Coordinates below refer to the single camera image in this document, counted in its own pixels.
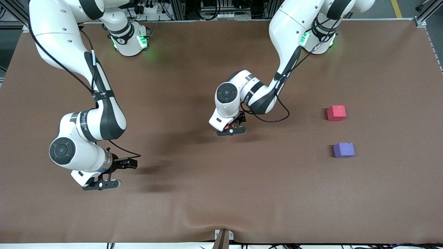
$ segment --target yellow floor line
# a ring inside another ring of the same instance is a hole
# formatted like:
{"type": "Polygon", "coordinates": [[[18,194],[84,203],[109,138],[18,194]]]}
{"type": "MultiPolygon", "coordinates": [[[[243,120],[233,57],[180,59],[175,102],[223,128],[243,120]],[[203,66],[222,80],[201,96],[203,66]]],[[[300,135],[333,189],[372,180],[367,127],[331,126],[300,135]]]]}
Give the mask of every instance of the yellow floor line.
{"type": "Polygon", "coordinates": [[[403,16],[401,15],[400,8],[398,7],[397,0],[391,0],[391,3],[392,7],[394,7],[395,16],[397,18],[402,18],[403,16]]]}

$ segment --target cable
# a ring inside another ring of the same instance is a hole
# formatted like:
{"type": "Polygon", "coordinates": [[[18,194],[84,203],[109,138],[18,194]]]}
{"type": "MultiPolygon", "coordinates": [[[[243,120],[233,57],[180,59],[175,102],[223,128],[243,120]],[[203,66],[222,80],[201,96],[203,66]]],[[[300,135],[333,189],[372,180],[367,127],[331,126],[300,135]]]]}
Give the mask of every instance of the cable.
{"type": "Polygon", "coordinates": [[[154,35],[155,30],[157,29],[157,24],[159,24],[159,21],[160,21],[160,16],[159,16],[159,19],[157,20],[157,22],[155,23],[155,26],[154,26],[154,29],[152,30],[152,33],[149,34],[149,38],[151,38],[154,35]]]}
{"type": "Polygon", "coordinates": [[[94,52],[95,50],[94,47],[92,46],[91,39],[89,39],[89,36],[83,31],[83,27],[80,28],[80,32],[83,33],[83,35],[86,37],[89,46],[91,47],[91,60],[93,62],[92,67],[94,69],[94,74],[92,75],[92,80],[91,80],[91,94],[94,94],[94,81],[96,80],[96,75],[97,75],[97,65],[95,64],[95,52],[94,52]]]}
{"type": "Polygon", "coordinates": [[[112,143],[115,147],[119,148],[120,150],[135,155],[135,156],[130,156],[130,157],[128,157],[128,159],[141,157],[140,154],[134,153],[134,152],[129,151],[129,150],[127,150],[127,149],[123,149],[122,147],[120,147],[120,146],[118,146],[117,144],[115,144],[112,140],[108,140],[108,141],[109,141],[110,143],[112,143]]]}
{"type": "Polygon", "coordinates": [[[126,9],[128,10],[129,16],[131,17],[131,21],[135,21],[135,19],[133,19],[131,12],[129,11],[129,7],[128,5],[126,5],[126,9]]]}
{"type": "Polygon", "coordinates": [[[324,21],[324,22],[322,22],[322,23],[319,23],[319,24],[315,25],[314,27],[312,27],[312,28],[306,30],[305,33],[306,33],[306,32],[309,32],[309,31],[311,31],[311,30],[313,30],[313,29],[315,29],[316,27],[318,27],[318,26],[320,26],[320,25],[325,24],[325,23],[326,23],[327,21],[329,21],[329,20],[331,20],[331,18],[328,18],[326,21],[324,21]]]}
{"type": "Polygon", "coordinates": [[[106,249],[114,249],[115,243],[106,243],[106,249]]]}
{"type": "Polygon", "coordinates": [[[260,121],[262,121],[262,122],[265,122],[265,123],[277,123],[277,122],[280,122],[280,121],[283,121],[283,120],[287,119],[291,113],[289,112],[288,108],[283,104],[283,102],[280,100],[280,98],[278,97],[277,94],[275,94],[275,97],[277,97],[278,102],[279,102],[280,105],[286,110],[286,113],[287,113],[286,117],[284,117],[284,118],[280,118],[280,119],[278,119],[278,120],[272,120],[272,121],[269,121],[269,120],[264,120],[264,119],[260,118],[260,117],[257,116],[257,114],[255,114],[252,110],[249,110],[249,111],[248,111],[248,110],[245,110],[244,107],[243,107],[243,102],[240,103],[240,107],[241,107],[241,109],[242,109],[245,113],[254,115],[254,117],[256,117],[258,120],[260,120],[260,121]]]}
{"type": "Polygon", "coordinates": [[[45,52],[45,54],[51,58],[53,61],[55,61],[55,63],[57,63],[59,66],[61,66],[64,70],[66,70],[66,72],[68,72],[70,75],[72,75],[74,78],[76,78],[89,92],[91,92],[91,89],[89,88],[89,86],[86,85],[86,83],[84,83],[77,75],[75,75],[71,70],[69,70],[66,66],[64,66],[62,63],[60,63],[56,58],[54,58],[48,51],[46,51],[46,49],[43,48],[43,46],[40,44],[40,42],[37,40],[37,38],[34,35],[34,32],[32,31],[31,28],[31,22],[29,21],[28,23],[29,26],[29,33],[31,34],[32,39],[34,40],[34,42],[37,44],[37,46],[40,47],[40,49],[45,52]]]}
{"type": "Polygon", "coordinates": [[[0,14],[1,14],[0,19],[2,19],[4,17],[4,15],[6,14],[6,9],[1,6],[0,6],[0,14]]]}
{"type": "Polygon", "coordinates": [[[166,15],[169,17],[169,19],[171,19],[171,21],[173,21],[174,19],[172,18],[171,14],[169,13],[169,10],[166,8],[164,1],[160,0],[159,4],[162,6],[163,11],[166,13],[166,15]]]}
{"type": "Polygon", "coordinates": [[[199,17],[201,20],[205,20],[205,21],[211,21],[211,20],[213,20],[214,18],[216,18],[216,17],[218,16],[218,14],[220,14],[220,11],[222,10],[222,4],[221,4],[220,0],[217,0],[217,2],[218,2],[218,10],[217,10],[217,6],[215,6],[215,13],[214,13],[214,15],[213,15],[211,18],[206,19],[206,18],[202,17],[202,16],[198,13],[198,11],[197,11],[197,9],[198,9],[198,1],[195,1],[195,3],[196,3],[196,4],[195,4],[195,6],[196,6],[195,14],[196,14],[197,17],[199,17]]]}

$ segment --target black joint cap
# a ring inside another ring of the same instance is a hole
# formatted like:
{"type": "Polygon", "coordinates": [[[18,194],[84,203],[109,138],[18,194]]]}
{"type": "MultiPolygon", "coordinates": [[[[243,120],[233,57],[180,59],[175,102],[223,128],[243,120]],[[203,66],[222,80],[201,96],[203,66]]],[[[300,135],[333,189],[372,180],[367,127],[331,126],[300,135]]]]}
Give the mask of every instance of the black joint cap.
{"type": "Polygon", "coordinates": [[[221,103],[230,103],[237,97],[237,87],[232,83],[223,83],[217,88],[217,99],[221,103]]]}
{"type": "Polygon", "coordinates": [[[49,147],[49,156],[60,165],[68,164],[75,154],[74,142],[66,137],[60,137],[52,142],[49,147]]]}

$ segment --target black cable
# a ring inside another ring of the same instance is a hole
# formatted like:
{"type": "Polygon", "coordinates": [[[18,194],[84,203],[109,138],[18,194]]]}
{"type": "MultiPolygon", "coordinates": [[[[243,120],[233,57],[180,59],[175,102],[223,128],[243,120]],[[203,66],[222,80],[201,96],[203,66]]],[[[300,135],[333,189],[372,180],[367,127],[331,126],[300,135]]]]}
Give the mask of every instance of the black cable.
{"type": "Polygon", "coordinates": [[[205,20],[205,21],[211,21],[211,20],[213,20],[214,18],[216,18],[216,17],[218,16],[218,14],[220,14],[220,11],[222,10],[222,4],[221,4],[220,0],[217,0],[217,2],[218,2],[218,10],[217,10],[217,6],[215,6],[215,13],[214,13],[214,15],[213,15],[211,18],[206,19],[206,18],[202,17],[202,16],[198,13],[198,11],[197,11],[197,9],[198,9],[198,1],[196,0],[196,1],[195,1],[195,7],[196,7],[196,8],[195,8],[195,14],[196,14],[197,17],[200,18],[201,20],[205,20]]]}
{"type": "Polygon", "coordinates": [[[326,23],[327,21],[329,21],[329,20],[331,20],[331,18],[328,18],[326,21],[324,21],[324,22],[322,22],[322,23],[319,23],[319,24],[315,25],[314,27],[312,27],[312,28],[306,30],[305,33],[306,33],[306,32],[309,32],[309,31],[311,31],[311,30],[313,30],[313,29],[315,29],[316,27],[318,27],[318,26],[320,26],[320,25],[325,24],[325,23],[326,23]]]}
{"type": "Polygon", "coordinates": [[[129,16],[131,17],[131,21],[135,21],[135,19],[132,17],[131,12],[129,11],[128,5],[126,5],[126,9],[128,10],[129,16]]]}
{"type": "Polygon", "coordinates": [[[169,13],[169,10],[166,8],[164,1],[160,0],[159,4],[162,6],[163,11],[165,11],[165,13],[169,17],[169,19],[171,19],[171,21],[173,21],[174,19],[172,18],[171,14],[169,13]]]}
{"type": "Polygon", "coordinates": [[[334,26],[338,23],[338,21],[339,21],[340,19],[341,19],[341,18],[337,19],[337,20],[335,21],[335,23],[331,26],[331,28],[329,29],[329,32],[327,33],[327,35],[326,35],[325,37],[323,37],[322,42],[326,42],[326,37],[328,38],[328,41],[329,41],[329,39],[330,39],[329,34],[331,33],[332,29],[334,29],[334,26]]]}
{"type": "Polygon", "coordinates": [[[106,249],[114,249],[115,243],[106,243],[106,249]]]}
{"type": "Polygon", "coordinates": [[[6,14],[6,9],[5,8],[3,8],[3,7],[1,7],[0,6],[0,14],[1,14],[1,16],[0,16],[0,19],[2,19],[3,17],[4,17],[4,15],[6,14]]]}
{"type": "Polygon", "coordinates": [[[288,108],[283,104],[283,102],[280,100],[280,98],[278,97],[277,93],[275,93],[275,97],[277,97],[278,102],[279,102],[280,105],[286,110],[286,113],[287,113],[286,117],[284,117],[284,118],[280,118],[280,119],[278,119],[278,120],[272,120],[272,121],[269,121],[269,120],[264,120],[264,119],[260,118],[260,117],[257,116],[257,114],[255,114],[252,110],[249,110],[249,111],[248,111],[248,110],[245,110],[245,109],[243,108],[243,102],[240,103],[240,107],[241,107],[241,109],[242,109],[245,113],[254,115],[254,117],[256,117],[258,120],[260,120],[260,121],[262,121],[262,122],[265,122],[265,123],[277,123],[277,122],[280,122],[280,121],[283,121],[283,120],[287,119],[291,113],[289,112],[288,108]]]}
{"type": "Polygon", "coordinates": [[[60,63],[56,58],[54,58],[46,49],[43,48],[43,46],[40,44],[40,42],[37,40],[37,38],[34,35],[34,32],[32,31],[31,22],[28,23],[29,26],[29,33],[31,34],[32,39],[37,44],[37,46],[40,47],[40,49],[45,52],[45,54],[51,58],[55,63],[57,63],[59,66],[61,66],[66,72],[68,72],[70,75],[72,75],[74,78],[76,78],[89,92],[91,92],[91,89],[89,86],[86,85],[77,75],[75,75],[71,70],[69,70],[66,66],[64,66],[62,63],[60,63]]]}
{"type": "Polygon", "coordinates": [[[128,159],[141,157],[140,154],[134,153],[134,152],[129,151],[129,150],[127,150],[127,149],[123,149],[122,147],[120,147],[120,146],[118,146],[117,144],[115,144],[112,140],[108,140],[108,141],[109,141],[110,143],[112,143],[115,147],[119,148],[120,150],[135,155],[135,156],[130,156],[130,157],[128,157],[128,159]]]}
{"type": "MultiPolygon", "coordinates": [[[[92,42],[91,39],[89,39],[89,36],[86,34],[86,32],[83,31],[82,28],[80,28],[80,32],[83,33],[83,35],[86,37],[86,39],[88,40],[89,46],[91,47],[91,61],[95,61],[95,58],[93,58],[95,56],[95,52],[94,52],[94,47],[92,46],[92,42]]],[[[94,74],[92,75],[92,80],[91,80],[91,94],[94,93],[94,81],[96,80],[96,75],[97,75],[97,65],[92,65],[93,69],[94,69],[94,74]]]]}

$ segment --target foam block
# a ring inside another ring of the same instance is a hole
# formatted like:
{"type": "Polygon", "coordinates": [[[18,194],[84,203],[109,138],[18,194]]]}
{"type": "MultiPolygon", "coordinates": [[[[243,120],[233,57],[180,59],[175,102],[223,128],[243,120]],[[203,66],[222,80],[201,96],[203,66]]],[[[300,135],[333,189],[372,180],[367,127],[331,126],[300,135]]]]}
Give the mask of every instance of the foam block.
{"type": "Polygon", "coordinates": [[[342,121],[346,117],[344,105],[332,105],[328,111],[328,121],[342,121]]]}
{"type": "Polygon", "coordinates": [[[335,158],[349,158],[355,156],[354,144],[338,143],[334,145],[335,158]]]}

